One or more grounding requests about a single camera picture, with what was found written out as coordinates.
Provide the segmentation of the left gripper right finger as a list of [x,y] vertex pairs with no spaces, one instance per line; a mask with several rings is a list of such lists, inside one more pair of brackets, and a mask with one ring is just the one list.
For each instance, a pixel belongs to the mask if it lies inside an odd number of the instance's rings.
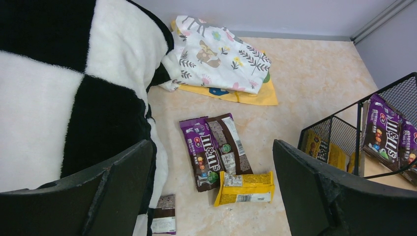
[[347,173],[282,140],[273,159],[292,235],[416,235],[416,191]]

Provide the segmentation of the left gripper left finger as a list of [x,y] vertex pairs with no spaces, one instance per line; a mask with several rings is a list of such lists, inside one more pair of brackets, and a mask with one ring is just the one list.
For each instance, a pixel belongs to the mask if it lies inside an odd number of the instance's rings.
[[3,236],[130,236],[146,190],[152,144],[37,189],[2,192]]

